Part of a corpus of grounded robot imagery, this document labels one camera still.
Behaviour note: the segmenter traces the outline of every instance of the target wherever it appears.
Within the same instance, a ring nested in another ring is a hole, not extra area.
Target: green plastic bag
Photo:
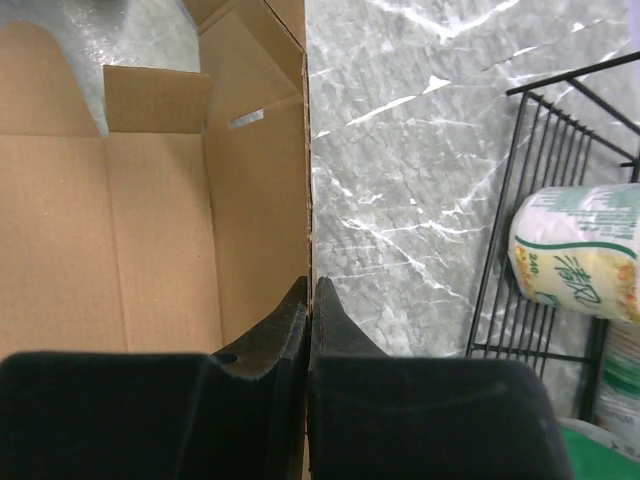
[[[581,433],[561,429],[576,480],[638,480],[640,463],[619,454]]]

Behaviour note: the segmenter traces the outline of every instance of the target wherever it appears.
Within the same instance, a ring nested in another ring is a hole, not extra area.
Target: open cardboard box
[[[185,6],[203,73],[105,67],[107,138],[52,35],[0,30],[0,359],[213,352],[309,274],[303,2]]]

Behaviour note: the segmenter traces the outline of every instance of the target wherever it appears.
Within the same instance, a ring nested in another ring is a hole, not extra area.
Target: packaged food roll
[[[640,324],[640,185],[543,188],[518,209],[509,259],[539,303]]]

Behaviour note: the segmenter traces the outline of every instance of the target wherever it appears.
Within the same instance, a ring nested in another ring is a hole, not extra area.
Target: black wire basket
[[[542,378],[548,360],[579,366],[575,415],[587,421],[593,421],[608,321],[592,317],[580,322],[586,327],[580,354],[550,351],[562,310],[530,302],[520,294],[507,258],[506,238],[513,214],[527,196],[542,187],[583,184],[587,169],[593,168],[595,146],[609,150],[609,157],[613,152],[622,159],[619,166],[628,169],[628,181],[638,181],[640,153],[629,153],[534,93],[567,82],[585,101],[640,137],[640,127],[577,80],[638,59],[640,52],[507,91],[507,96],[521,95],[521,101],[466,348],[467,357],[527,362]]]

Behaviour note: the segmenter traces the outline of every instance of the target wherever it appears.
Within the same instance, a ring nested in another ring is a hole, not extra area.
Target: gray marble surface
[[[306,3],[318,273],[385,351],[460,355],[518,102],[503,93],[630,51],[625,0]],[[102,64],[199,68],[179,0],[0,0],[10,19],[54,33],[103,133]],[[585,82],[638,118],[632,67]],[[637,148],[566,85],[544,93]],[[589,182],[619,180],[606,153],[598,162]],[[559,319],[550,348],[579,351],[577,325]],[[547,367],[559,413],[578,373]]]

